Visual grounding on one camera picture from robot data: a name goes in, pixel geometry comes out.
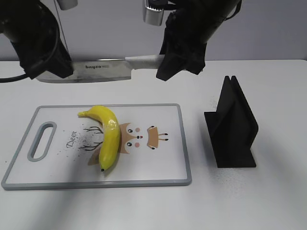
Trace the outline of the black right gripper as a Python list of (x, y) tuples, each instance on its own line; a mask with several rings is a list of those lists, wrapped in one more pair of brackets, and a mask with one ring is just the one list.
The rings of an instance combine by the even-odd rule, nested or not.
[(156, 78), (167, 81), (182, 70), (198, 75), (205, 67), (206, 44), (194, 31), (191, 12), (181, 8), (169, 14)]

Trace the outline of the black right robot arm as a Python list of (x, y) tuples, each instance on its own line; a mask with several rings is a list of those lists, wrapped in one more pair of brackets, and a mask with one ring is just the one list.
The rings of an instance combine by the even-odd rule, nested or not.
[(167, 81), (182, 70), (198, 75), (205, 67), (209, 39), (221, 24), (235, 17), (240, 0), (161, 0), (170, 14), (160, 54), (164, 58), (156, 78)]

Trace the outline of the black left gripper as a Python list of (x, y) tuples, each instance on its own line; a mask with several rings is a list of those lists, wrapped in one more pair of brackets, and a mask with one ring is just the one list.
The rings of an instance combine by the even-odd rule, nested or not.
[(46, 71), (62, 79), (73, 74), (71, 58), (59, 36), (12, 42), (12, 46), (28, 78), (34, 79)]

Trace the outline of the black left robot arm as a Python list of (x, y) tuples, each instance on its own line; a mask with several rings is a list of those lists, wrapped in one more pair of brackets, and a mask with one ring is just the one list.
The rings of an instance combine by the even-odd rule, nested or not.
[(48, 71), (60, 78), (73, 74), (71, 57), (60, 38), (58, 21), (39, 0), (2, 0), (0, 32), (14, 48), (24, 73), (1, 83), (35, 79)]

